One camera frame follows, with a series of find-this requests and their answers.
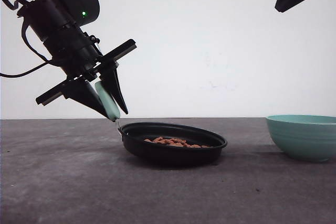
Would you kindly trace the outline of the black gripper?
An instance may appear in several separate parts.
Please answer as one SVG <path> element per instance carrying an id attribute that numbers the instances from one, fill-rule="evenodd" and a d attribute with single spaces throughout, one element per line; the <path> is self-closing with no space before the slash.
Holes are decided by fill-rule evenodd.
<path id="1" fill-rule="evenodd" d="M 106 110 L 91 86 L 97 74 L 105 90 L 113 97 L 120 109 L 128 114 L 117 73 L 117 60 L 136 48 L 135 41 L 129 39 L 103 55 L 94 45 L 99 40 L 81 29 L 64 29 L 45 41 L 47 49 L 56 59 L 63 60 L 61 69 L 66 73 L 65 81 L 36 98 L 37 104 L 47 105 L 63 95 L 81 103 L 104 117 Z"/>

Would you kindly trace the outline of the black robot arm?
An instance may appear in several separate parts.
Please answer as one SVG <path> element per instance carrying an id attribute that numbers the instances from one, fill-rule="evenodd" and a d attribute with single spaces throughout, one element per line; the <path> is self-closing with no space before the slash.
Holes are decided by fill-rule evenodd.
<path id="1" fill-rule="evenodd" d="M 45 65 L 60 67 L 66 79 L 36 102 L 46 105 L 58 97 L 81 103 L 111 121 L 119 119 L 127 106 L 121 93 L 118 60 L 135 49 L 129 39 L 107 54 L 98 48 L 99 39 L 81 30 L 95 21 L 100 12 L 98 0 L 2 0 L 23 19 L 22 39 L 31 28 L 51 54 Z"/>

